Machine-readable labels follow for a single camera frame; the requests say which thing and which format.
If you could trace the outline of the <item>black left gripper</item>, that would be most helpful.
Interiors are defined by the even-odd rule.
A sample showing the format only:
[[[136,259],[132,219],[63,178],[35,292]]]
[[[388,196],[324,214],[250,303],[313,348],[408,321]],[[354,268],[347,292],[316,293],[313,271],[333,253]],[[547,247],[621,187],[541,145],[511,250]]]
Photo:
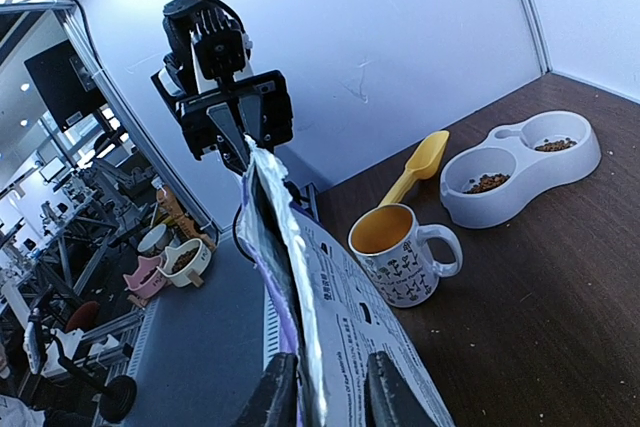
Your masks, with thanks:
[[[278,70],[190,97],[171,95],[160,73],[151,80],[198,161],[216,150],[226,167],[242,176],[248,167],[246,136],[266,150],[293,139],[291,98],[286,79]]]

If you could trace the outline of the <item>purple pet food bag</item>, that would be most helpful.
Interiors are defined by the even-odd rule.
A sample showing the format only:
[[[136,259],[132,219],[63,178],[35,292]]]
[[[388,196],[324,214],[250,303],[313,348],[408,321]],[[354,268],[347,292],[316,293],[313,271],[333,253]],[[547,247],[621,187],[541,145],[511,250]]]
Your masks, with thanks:
[[[384,352],[406,381],[399,396],[416,400],[429,422],[454,421],[389,305],[359,264],[307,213],[284,185],[287,170],[245,139],[237,235],[253,258],[278,313],[284,348],[296,358],[293,422],[362,426],[370,355]]]

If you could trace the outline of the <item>yellow plastic scoop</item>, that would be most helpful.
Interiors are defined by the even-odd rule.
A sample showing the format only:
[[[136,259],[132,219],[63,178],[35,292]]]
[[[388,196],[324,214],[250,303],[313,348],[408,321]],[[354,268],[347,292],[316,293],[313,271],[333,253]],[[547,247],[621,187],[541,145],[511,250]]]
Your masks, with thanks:
[[[400,203],[417,182],[434,177],[441,165],[449,137],[448,131],[441,130],[422,140],[379,206]]]

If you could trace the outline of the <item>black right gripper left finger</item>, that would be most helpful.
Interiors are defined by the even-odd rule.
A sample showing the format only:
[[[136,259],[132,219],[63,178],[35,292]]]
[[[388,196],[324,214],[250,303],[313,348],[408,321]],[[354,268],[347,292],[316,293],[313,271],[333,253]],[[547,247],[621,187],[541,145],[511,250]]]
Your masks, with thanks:
[[[297,356],[275,354],[246,402],[235,427],[290,427],[297,418]]]

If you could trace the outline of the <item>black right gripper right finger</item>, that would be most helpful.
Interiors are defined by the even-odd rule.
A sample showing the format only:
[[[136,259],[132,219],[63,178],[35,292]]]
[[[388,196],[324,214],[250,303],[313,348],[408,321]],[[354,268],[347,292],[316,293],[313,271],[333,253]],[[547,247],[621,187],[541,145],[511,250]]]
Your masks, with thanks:
[[[384,351],[368,356],[364,408],[367,427],[436,426]]]

